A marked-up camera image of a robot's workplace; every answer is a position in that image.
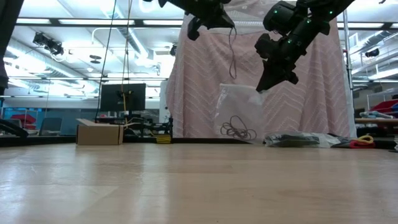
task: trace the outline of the cardboard box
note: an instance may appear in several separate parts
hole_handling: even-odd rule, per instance
[[[96,124],[87,119],[77,119],[76,143],[79,146],[113,146],[123,143],[124,126]]]

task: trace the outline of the clear plastic bag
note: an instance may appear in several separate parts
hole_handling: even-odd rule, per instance
[[[216,134],[221,138],[262,144],[266,94],[258,93],[252,86],[221,84],[215,115]]]
[[[340,144],[340,140],[328,134],[287,131],[268,134],[265,137],[268,147],[321,147],[330,148]]]

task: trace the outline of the wooden table surface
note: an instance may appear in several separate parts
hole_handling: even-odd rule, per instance
[[[0,223],[398,223],[398,154],[252,145],[0,149]]]

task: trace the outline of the pink fabric backdrop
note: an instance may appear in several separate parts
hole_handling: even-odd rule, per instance
[[[229,76],[232,53],[228,35],[201,30],[194,42],[187,38],[186,25],[184,22],[167,87],[174,135],[217,138],[213,120],[220,83],[257,86],[263,66],[254,44],[263,32],[236,36],[233,49],[238,77],[233,80]],[[308,54],[297,62],[299,83],[283,82],[270,90],[264,105],[265,122],[259,124],[264,134],[304,131],[349,136],[342,51],[336,22],[331,26],[330,35],[318,35]]]

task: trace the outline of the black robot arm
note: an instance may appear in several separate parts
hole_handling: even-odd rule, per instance
[[[299,79],[293,72],[296,61],[307,53],[307,47],[319,33],[329,34],[329,22],[353,1],[298,0],[296,6],[280,1],[273,6],[265,16],[263,24],[266,30],[278,32],[282,37],[274,41],[269,34],[263,34],[255,45],[264,64],[264,73],[257,91],[268,90],[283,81],[297,84]],[[191,40],[199,37],[197,30],[200,26],[206,26],[208,29],[234,27],[234,22],[223,6],[231,0],[159,0],[162,7],[166,2],[183,9],[186,14],[195,16],[188,27],[188,37]]]
[[[280,1],[273,6],[263,24],[282,37],[274,41],[269,34],[263,34],[255,45],[264,64],[257,91],[268,90],[283,81],[297,84],[299,79],[293,72],[296,61],[307,53],[307,47],[319,33],[329,34],[329,22],[353,1],[298,0],[296,6]]]
[[[235,26],[224,10],[224,4],[231,0],[159,0],[161,7],[167,2],[183,9],[185,14],[195,16],[188,25],[188,38],[191,40],[197,40],[198,29],[201,26],[205,26],[207,29],[233,28]]]

